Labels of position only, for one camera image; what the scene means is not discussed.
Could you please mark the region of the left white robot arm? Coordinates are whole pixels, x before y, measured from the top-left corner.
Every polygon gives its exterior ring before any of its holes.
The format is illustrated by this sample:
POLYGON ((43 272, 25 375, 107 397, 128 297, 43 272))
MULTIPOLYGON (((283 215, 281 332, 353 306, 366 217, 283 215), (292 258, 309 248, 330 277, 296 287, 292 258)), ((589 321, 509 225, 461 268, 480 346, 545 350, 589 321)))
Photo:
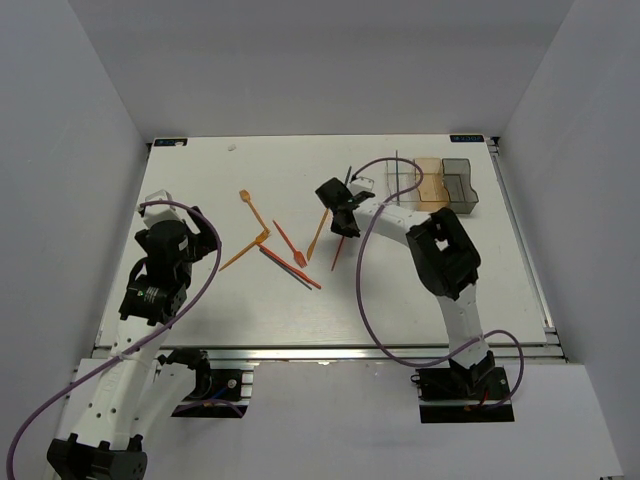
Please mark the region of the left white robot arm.
POLYGON ((110 356, 94 373, 96 390, 70 434, 51 441, 47 461, 62 479, 141 479, 148 464, 146 438, 185 395, 205 396, 211 374, 194 353, 169 356, 170 371, 157 387, 143 389, 154 358, 171 328, 197 300, 187 296, 192 267, 220 253, 215 227, 196 207, 148 200, 139 208, 145 224, 135 240, 145 255, 131 268, 118 313, 110 356))

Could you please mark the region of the orange plastic fork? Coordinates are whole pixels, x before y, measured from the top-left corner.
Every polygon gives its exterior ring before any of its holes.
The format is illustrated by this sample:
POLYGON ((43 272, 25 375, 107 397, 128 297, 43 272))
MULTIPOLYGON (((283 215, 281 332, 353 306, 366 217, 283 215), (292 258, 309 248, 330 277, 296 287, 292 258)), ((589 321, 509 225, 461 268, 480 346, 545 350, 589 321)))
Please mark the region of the orange plastic fork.
POLYGON ((263 230, 259 235, 257 235, 247 246, 237 252, 233 257, 231 257, 225 264, 220 267, 220 271, 225 270, 227 267, 231 266, 237 260, 239 260, 242 256, 248 253, 252 248, 259 246, 264 241, 266 241, 271 234, 269 229, 263 230))

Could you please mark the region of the red chopstick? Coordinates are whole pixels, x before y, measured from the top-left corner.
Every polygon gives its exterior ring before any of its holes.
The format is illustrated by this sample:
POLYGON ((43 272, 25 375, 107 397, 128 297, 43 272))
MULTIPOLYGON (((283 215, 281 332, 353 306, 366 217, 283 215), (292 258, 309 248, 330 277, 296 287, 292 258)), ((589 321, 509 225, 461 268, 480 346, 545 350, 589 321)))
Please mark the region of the red chopstick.
POLYGON ((331 271, 331 272, 333 272, 333 271, 335 270, 335 267, 336 267, 337 261, 338 261, 338 259, 339 259, 339 256, 340 256, 340 253, 341 253, 341 250, 342 250, 342 247, 343 247, 343 245, 344 245, 344 241, 345 241, 345 237, 343 236, 343 237, 341 237, 341 239, 339 240, 338 246, 337 246, 337 248, 336 248, 336 252, 335 252, 335 254, 334 254, 334 257, 333 257, 333 260, 332 260, 332 263, 331 263, 331 267, 330 267, 330 271, 331 271))

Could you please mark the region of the dark grey chopstick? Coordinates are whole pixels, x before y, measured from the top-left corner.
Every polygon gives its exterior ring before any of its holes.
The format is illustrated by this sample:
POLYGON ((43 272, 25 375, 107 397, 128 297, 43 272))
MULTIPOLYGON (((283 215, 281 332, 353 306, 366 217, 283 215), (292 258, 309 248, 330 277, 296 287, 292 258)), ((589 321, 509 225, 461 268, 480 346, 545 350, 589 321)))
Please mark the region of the dark grey chopstick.
POLYGON ((288 275, 290 275, 296 281, 301 283, 305 288, 307 288, 308 290, 312 290, 312 286, 306 280, 303 280, 302 277, 299 276, 297 273, 295 273, 292 269, 290 269, 289 267, 285 266, 282 262, 280 262, 280 261, 276 260, 275 258, 273 258, 272 256, 270 256, 264 249, 260 249, 259 251, 267 259, 272 261, 276 266, 281 268, 284 272, 286 272, 288 275))

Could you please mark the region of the orange plastic spoon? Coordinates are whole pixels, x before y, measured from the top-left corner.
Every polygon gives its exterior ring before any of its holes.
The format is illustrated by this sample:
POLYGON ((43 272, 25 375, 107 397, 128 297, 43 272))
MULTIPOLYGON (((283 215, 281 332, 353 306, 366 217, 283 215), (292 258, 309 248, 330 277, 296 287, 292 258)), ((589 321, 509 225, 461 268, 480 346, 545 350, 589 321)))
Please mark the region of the orange plastic spoon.
POLYGON ((263 231, 266 233, 267 236, 269 236, 270 235, 270 229, 268 228, 267 224, 263 220, 262 216, 259 214, 259 212, 256 209, 256 207, 254 206, 250 193, 246 189, 243 189, 243 190, 239 191, 239 195, 240 195, 241 200, 250 208, 251 212, 253 213, 253 215, 255 216, 256 220, 258 221, 258 223, 262 227, 263 231))

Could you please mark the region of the dark blue chopstick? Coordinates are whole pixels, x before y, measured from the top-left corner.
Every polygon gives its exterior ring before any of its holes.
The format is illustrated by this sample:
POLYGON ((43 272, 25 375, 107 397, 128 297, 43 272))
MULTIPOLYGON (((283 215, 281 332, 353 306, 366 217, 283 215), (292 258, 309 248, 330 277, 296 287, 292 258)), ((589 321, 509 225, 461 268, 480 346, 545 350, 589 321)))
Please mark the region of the dark blue chopstick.
POLYGON ((399 155, 398 150, 395 150, 395 202, 397 206, 400 206, 400 168, 399 168, 399 155))

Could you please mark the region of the red plastic knife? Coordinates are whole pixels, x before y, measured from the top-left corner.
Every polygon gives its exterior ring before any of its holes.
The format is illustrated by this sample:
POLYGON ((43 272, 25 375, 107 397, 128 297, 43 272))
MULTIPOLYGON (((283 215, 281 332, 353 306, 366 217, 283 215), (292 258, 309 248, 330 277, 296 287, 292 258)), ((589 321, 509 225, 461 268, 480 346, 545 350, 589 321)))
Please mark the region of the red plastic knife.
POLYGON ((303 280, 306 280, 311 286, 312 288, 316 288, 318 290, 322 289, 322 286, 316 282, 315 280, 311 279, 308 275, 306 275, 302 270, 290 265, 289 263, 285 262, 283 259, 281 259, 278 255, 276 255, 273 251, 271 251, 270 249, 268 249, 267 247, 265 247, 264 245, 261 245, 259 247, 260 249, 264 249, 270 256, 272 256, 273 258, 275 258, 276 260, 282 262, 285 266, 289 267, 290 269, 292 269, 295 273, 297 273, 299 276, 302 277, 303 280))

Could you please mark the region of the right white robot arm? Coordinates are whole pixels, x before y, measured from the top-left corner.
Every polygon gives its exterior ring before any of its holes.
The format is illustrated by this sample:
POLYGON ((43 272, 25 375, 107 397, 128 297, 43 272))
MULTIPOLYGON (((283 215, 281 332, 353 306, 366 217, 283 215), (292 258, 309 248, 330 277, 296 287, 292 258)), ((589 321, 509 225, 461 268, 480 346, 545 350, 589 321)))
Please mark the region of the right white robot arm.
POLYGON ((495 360, 476 301, 480 255, 457 215, 448 207, 427 213, 379 202, 366 179, 350 188, 332 178, 316 196, 332 214, 333 233, 364 240, 375 233, 409 249, 419 280, 442 312, 452 388, 463 398, 477 397, 495 360))

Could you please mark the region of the red plastic fork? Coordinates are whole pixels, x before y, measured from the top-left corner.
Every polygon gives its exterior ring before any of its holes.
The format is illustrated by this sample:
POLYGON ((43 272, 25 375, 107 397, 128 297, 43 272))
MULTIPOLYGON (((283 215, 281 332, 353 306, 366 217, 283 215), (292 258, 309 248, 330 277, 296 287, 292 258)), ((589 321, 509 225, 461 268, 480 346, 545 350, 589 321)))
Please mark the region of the red plastic fork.
POLYGON ((299 267, 305 268, 307 266, 307 260, 305 255, 295 247, 294 243, 290 240, 290 238, 288 237, 284 229, 279 225, 279 223, 276 220, 273 220, 273 224, 276 227, 279 234, 281 235, 287 247, 290 249, 295 263, 299 267))

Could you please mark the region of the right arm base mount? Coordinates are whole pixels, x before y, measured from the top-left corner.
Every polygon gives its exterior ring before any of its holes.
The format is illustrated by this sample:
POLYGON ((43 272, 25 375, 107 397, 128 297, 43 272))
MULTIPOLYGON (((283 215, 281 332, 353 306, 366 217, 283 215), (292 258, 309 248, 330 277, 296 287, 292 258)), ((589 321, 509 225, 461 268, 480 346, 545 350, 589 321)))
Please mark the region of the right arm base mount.
POLYGON ((506 372, 491 351, 477 365, 417 369, 411 381, 418 391, 422 424, 512 423, 515 415, 506 372))

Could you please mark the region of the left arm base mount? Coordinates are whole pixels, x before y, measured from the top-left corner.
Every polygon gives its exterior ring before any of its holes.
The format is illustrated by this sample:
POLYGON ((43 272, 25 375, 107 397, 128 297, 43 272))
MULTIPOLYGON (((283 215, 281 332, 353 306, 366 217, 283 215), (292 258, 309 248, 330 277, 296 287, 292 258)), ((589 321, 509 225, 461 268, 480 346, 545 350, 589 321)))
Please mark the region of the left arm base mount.
POLYGON ((208 353, 195 348, 178 348, 168 355, 160 354, 157 361, 165 365, 183 365, 193 380, 191 392, 172 412, 174 418, 234 418, 241 419, 248 409, 242 394, 243 377, 248 370, 214 368, 208 353))

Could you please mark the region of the orange plastic knife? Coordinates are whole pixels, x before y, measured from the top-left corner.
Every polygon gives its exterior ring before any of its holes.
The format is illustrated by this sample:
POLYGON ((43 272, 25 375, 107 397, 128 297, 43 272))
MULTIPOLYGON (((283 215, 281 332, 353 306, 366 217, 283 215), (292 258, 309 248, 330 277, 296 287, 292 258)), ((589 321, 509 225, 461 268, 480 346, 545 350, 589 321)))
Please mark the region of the orange plastic knife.
POLYGON ((318 224, 318 226, 317 226, 317 228, 316 228, 316 231, 315 231, 315 233, 314 233, 314 236, 313 236, 313 238, 312 238, 312 241, 310 242, 309 247, 308 247, 307 252, 306 252, 306 260, 307 260, 307 261, 310 261, 310 260, 311 260, 311 258, 312 258, 312 255, 313 255, 313 253, 314 253, 314 250, 315 250, 316 244, 317 244, 317 242, 318 242, 318 239, 319 239, 319 237, 320 237, 320 234, 322 233, 322 229, 323 229, 323 226, 324 226, 324 224, 325 224, 325 222, 326 222, 326 220, 327 220, 327 217, 328 217, 328 215, 329 215, 329 212, 330 212, 330 210, 329 210, 328 208, 326 208, 326 209, 324 210, 324 213, 323 213, 322 217, 321 217, 321 220, 319 221, 319 224, 318 224))

